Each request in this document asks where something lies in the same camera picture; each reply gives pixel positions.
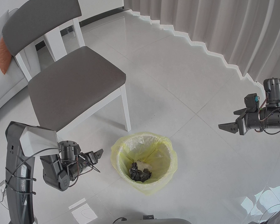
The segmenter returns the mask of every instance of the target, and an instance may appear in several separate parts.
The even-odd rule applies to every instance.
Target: orange pillow
[[[0,39],[0,69],[5,75],[11,61],[11,54],[5,45],[3,37]]]

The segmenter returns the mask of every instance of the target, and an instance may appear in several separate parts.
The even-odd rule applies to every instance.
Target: trash bag
[[[144,181],[130,178],[133,162],[142,161],[152,168],[151,177]],[[163,188],[177,170],[177,155],[171,140],[150,132],[122,137],[111,147],[111,163],[119,175],[134,188],[146,195]]]

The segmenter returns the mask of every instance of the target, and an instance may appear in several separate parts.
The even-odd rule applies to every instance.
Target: chair backrest
[[[45,33],[81,15],[78,0],[29,0],[8,19],[3,39],[15,56]]]

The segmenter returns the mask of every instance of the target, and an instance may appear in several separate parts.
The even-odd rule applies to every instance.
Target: chair
[[[29,81],[28,91],[40,126],[62,136],[121,95],[125,128],[130,131],[126,75],[85,46],[77,19],[81,15],[78,0],[29,0],[5,24],[3,39]],[[69,20],[73,21],[80,48],[32,78],[19,52]]]

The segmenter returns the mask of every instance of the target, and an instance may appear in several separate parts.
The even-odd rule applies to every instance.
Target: beige curtain
[[[280,0],[124,0],[124,7],[186,32],[261,84],[280,78]]]

